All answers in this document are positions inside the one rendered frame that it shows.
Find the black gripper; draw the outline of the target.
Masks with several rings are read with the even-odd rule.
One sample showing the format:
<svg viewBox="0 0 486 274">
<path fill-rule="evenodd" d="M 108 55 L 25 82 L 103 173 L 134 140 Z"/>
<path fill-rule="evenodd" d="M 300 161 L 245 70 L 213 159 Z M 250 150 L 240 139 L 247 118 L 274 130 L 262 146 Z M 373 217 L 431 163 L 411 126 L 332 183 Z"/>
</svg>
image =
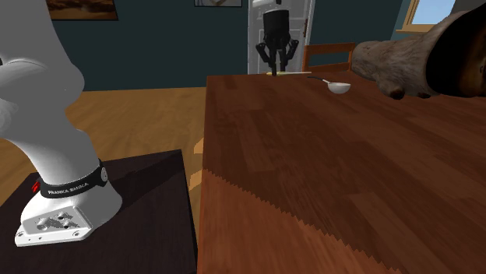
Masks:
<svg viewBox="0 0 486 274">
<path fill-rule="evenodd" d="M 288 62 L 294 57 L 299 41 L 290 36 L 290 13 L 286 9 L 273 9 L 263 13 L 263 42 L 255 49 L 260 58 L 271 68 L 276 76 L 276 50 L 279 50 L 280 71 L 285 72 Z"/>
</svg>

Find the wooden framed window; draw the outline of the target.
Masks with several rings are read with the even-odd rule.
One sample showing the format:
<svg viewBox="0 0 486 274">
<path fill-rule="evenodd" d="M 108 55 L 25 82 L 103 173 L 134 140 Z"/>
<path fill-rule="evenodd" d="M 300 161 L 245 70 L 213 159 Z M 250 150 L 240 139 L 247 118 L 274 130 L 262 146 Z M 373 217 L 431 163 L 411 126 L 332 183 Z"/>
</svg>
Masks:
<svg viewBox="0 0 486 274">
<path fill-rule="evenodd" d="M 452 11 L 456 0 L 404 0 L 404 18 L 399 20 L 397 33 L 425 33 L 440 23 Z"/>
</svg>

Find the pale framed wall picture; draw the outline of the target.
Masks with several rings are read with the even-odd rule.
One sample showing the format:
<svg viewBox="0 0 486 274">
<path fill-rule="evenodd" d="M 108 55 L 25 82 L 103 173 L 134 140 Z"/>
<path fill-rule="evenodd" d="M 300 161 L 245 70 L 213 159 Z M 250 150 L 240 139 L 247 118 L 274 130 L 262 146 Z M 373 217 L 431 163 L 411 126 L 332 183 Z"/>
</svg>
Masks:
<svg viewBox="0 0 486 274">
<path fill-rule="evenodd" d="M 195 7 L 242 7 L 243 0 L 194 0 Z"/>
</svg>

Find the grey brown hollow log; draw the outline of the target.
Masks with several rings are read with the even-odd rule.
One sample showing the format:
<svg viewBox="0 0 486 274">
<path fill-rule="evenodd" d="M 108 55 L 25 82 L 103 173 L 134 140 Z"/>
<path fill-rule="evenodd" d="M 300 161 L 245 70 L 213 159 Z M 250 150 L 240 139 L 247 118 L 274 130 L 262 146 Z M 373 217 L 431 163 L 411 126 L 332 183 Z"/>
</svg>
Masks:
<svg viewBox="0 0 486 274">
<path fill-rule="evenodd" d="M 444 18 L 427 33 L 366 41 L 351 70 L 387 97 L 486 97 L 486 3 Z"/>
</svg>

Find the white door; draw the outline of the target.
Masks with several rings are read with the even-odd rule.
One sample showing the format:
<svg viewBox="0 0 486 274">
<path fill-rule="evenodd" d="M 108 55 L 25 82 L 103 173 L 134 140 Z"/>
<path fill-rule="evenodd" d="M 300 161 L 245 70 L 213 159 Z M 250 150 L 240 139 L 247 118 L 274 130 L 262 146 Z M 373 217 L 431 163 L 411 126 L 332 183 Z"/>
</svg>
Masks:
<svg viewBox="0 0 486 274">
<path fill-rule="evenodd" d="M 286 72 L 301 72 L 303 52 L 308 45 L 316 0 L 248 0 L 248 74 L 270 72 L 271 68 L 259 56 L 255 46 L 264 41 L 263 13 L 274 9 L 289 11 L 289 33 L 298 40 L 294 57 L 288 62 Z"/>
</svg>

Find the dark robot stand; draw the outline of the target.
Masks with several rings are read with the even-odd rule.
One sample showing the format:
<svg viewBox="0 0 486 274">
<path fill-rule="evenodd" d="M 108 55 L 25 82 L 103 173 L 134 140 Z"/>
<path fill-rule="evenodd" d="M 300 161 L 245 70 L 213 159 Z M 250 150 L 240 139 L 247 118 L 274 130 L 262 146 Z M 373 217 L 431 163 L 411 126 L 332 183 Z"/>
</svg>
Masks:
<svg viewBox="0 0 486 274">
<path fill-rule="evenodd" d="M 82 241 L 18 248 L 36 173 L 0 205 L 0 274 L 196 274 L 197 241 L 181 150 L 105 162 L 117 215 Z"/>
</svg>

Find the brown wooden table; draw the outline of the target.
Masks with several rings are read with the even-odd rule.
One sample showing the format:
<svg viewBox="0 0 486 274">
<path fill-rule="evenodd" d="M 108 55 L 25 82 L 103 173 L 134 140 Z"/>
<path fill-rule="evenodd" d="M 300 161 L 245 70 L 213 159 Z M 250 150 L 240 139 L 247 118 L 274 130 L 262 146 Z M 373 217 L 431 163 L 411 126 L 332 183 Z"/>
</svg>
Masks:
<svg viewBox="0 0 486 274">
<path fill-rule="evenodd" d="M 207 79 L 198 274 L 486 274 L 486 98 Z"/>
</svg>

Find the brown wooden chair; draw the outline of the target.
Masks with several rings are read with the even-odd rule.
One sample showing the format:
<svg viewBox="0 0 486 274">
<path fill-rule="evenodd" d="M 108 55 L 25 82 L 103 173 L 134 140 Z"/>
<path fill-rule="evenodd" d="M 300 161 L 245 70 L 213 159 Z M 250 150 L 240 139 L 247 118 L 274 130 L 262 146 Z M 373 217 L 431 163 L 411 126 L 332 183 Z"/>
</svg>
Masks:
<svg viewBox="0 0 486 274">
<path fill-rule="evenodd" d="M 302 70 L 304 72 L 342 72 L 350 71 L 352 53 L 355 49 L 355 43 L 337 43 L 337 44 L 313 44 L 305 45 L 303 53 Z M 348 53 L 348 60 L 336 64 L 310 66 L 310 57 L 317 54 L 335 54 Z"/>
</svg>

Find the brown framed wall picture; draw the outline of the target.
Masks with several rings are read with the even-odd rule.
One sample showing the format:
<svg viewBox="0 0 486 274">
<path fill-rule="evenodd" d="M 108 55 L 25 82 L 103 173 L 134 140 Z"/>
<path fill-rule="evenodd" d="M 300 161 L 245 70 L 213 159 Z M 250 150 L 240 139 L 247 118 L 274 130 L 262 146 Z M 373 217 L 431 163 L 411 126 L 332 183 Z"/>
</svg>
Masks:
<svg viewBox="0 0 486 274">
<path fill-rule="evenodd" d="M 117 20 L 114 0 L 46 0 L 52 19 Z"/>
</svg>

